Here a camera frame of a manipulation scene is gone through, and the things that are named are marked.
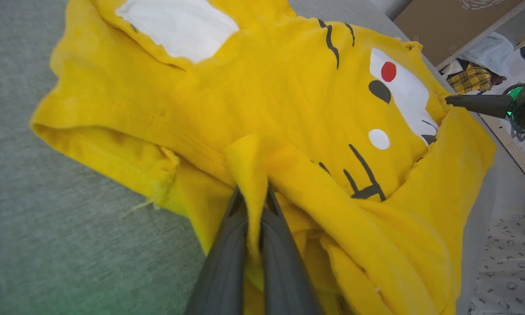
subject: white circle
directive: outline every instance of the white circle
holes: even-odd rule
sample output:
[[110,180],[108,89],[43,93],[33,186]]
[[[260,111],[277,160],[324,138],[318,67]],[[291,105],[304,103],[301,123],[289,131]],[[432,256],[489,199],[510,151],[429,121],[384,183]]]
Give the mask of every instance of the white circle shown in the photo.
[[373,129],[370,131],[369,141],[379,150],[386,150],[391,145],[389,136],[381,129]]

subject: yellow t-shirt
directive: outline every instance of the yellow t-shirt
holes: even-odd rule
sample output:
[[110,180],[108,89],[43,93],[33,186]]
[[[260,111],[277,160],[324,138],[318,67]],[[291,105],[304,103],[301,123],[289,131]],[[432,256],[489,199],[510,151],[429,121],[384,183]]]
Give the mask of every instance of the yellow t-shirt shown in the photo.
[[39,137],[188,217],[205,252],[239,185],[250,313],[264,309],[268,181],[327,313],[455,313],[462,230],[495,147],[444,101],[418,42],[284,0],[212,0],[238,31],[193,63],[120,18],[123,3],[68,4]]

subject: light blue towel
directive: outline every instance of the light blue towel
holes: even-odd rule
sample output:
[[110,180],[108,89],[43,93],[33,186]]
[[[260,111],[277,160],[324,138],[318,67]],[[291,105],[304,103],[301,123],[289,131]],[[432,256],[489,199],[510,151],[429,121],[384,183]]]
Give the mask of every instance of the light blue towel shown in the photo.
[[506,77],[509,75],[512,53],[512,43],[503,35],[493,32],[464,52],[459,59],[476,63],[499,76]]

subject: red circle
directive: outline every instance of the red circle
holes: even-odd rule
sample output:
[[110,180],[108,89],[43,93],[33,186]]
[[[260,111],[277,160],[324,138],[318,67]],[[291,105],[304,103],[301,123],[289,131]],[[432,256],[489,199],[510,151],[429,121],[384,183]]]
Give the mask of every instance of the red circle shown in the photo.
[[385,62],[381,68],[381,77],[387,82],[391,82],[397,75],[397,67],[392,62]]

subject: white patterned fabric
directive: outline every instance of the white patterned fabric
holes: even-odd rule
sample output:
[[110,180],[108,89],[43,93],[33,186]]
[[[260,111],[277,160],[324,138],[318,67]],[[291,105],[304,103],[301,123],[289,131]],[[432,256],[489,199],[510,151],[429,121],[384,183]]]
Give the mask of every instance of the white patterned fabric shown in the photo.
[[488,229],[469,312],[525,314],[525,214],[499,219]]

